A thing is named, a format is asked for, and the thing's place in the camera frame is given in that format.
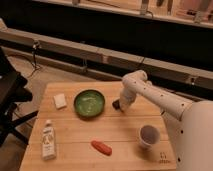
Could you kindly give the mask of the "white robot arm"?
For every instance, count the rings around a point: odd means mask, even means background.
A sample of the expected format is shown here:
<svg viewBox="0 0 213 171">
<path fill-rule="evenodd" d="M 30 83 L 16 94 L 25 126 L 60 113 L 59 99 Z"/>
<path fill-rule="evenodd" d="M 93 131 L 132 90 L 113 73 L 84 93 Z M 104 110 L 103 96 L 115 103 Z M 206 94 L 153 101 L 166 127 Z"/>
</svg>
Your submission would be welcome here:
<svg viewBox="0 0 213 171">
<path fill-rule="evenodd" d="M 141 95 L 181 123 L 179 171 L 213 171 L 213 101 L 195 102 L 158 88 L 149 83 L 143 70 L 124 75 L 122 84 L 119 97 L 122 111 Z"/>
</svg>

